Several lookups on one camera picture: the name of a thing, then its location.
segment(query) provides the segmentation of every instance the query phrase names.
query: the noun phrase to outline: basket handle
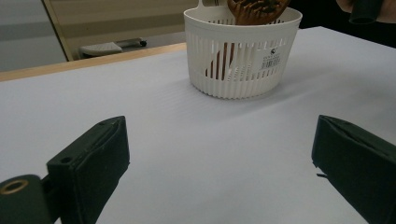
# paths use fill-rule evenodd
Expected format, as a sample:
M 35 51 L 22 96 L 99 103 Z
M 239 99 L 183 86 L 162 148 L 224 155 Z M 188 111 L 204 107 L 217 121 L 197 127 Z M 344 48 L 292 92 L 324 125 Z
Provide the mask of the basket handle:
M 197 8 L 201 8 L 201 7 L 205 7 L 203 0 L 198 0 L 198 7 Z

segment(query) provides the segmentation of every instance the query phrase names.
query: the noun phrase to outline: plastic basket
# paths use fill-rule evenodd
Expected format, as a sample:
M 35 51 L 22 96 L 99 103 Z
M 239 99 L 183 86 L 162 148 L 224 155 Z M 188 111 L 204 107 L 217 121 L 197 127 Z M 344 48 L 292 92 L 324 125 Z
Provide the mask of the plastic basket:
M 192 85 L 215 97 L 241 99 L 263 94 L 281 80 L 303 15 L 286 8 L 266 25 L 237 26 L 227 6 L 184 11 Z

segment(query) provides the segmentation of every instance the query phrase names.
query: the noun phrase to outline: table edge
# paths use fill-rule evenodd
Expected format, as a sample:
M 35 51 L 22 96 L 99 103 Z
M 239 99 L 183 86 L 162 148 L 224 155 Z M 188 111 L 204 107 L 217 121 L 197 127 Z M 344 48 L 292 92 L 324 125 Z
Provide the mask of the table edge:
M 32 67 L 32 68 L 24 68 L 14 71 L 0 72 L 0 82 L 26 78 L 26 77 L 38 77 L 38 76 L 43 76 L 52 73 L 73 70 L 73 69 L 96 66 L 100 64 L 133 60 L 133 59 L 148 57 L 152 55 L 163 54 L 167 52 L 184 50 L 186 48 L 187 48 L 186 43 L 179 43 L 174 45 L 166 45 L 151 49 L 134 50 L 119 54 L 112 54 L 103 57 L 96 57 L 96 58 L 84 59 L 73 62 L 55 63 L 55 64 L 38 66 L 38 67 Z

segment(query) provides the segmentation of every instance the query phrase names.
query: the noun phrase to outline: white table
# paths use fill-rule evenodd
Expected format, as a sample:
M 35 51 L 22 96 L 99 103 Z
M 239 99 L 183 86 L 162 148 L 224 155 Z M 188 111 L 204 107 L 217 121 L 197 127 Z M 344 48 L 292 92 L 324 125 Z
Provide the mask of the white table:
M 298 31 L 281 84 L 220 100 L 185 50 L 0 82 L 0 181 L 46 162 L 96 122 L 127 119 L 132 163 L 98 223 L 365 223 L 312 164 L 318 115 L 396 144 L 396 50 Z

